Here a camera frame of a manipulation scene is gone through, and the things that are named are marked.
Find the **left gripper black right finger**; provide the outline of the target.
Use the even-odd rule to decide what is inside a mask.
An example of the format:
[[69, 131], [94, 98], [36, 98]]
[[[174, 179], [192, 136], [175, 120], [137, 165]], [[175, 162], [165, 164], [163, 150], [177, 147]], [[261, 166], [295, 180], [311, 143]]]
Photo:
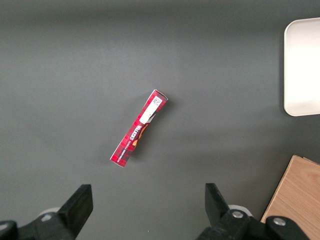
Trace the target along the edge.
[[308, 240], [299, 225], [284, 216], [269, 216], [264, 223], [245, 211], [232, 209], [214, 183], [205, 184], [205, 210], [210, 227], [198, 240]]

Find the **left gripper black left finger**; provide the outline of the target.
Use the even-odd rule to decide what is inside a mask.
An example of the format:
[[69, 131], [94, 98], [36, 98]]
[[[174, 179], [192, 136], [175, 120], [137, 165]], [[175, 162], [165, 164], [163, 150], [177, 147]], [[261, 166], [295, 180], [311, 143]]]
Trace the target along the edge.
[[2, 240], [75, 240], [93, 211], [90, 184], [82, 184], [58, 209], [39, 215], [24, 226], [14, 220], [0, 222]]

